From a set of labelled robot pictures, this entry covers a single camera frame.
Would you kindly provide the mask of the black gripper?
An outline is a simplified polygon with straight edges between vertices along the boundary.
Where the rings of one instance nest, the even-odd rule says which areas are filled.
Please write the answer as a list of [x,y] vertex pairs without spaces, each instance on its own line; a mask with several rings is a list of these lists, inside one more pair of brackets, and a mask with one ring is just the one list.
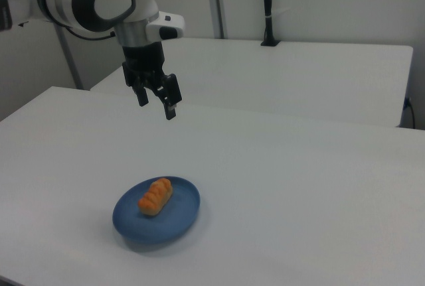
[[125,62],[122,64],[127,86],[137,96],[140,107],[149,103],[144,82],[150,86],[158,86],[155,95],[161,100],[165,117],[171,120],[176,116],[175,108],[182,100],[177,77],[174,74],[165,75],[162,69],[165,61],[161,42],[155,42],[142,47],[122,47]]

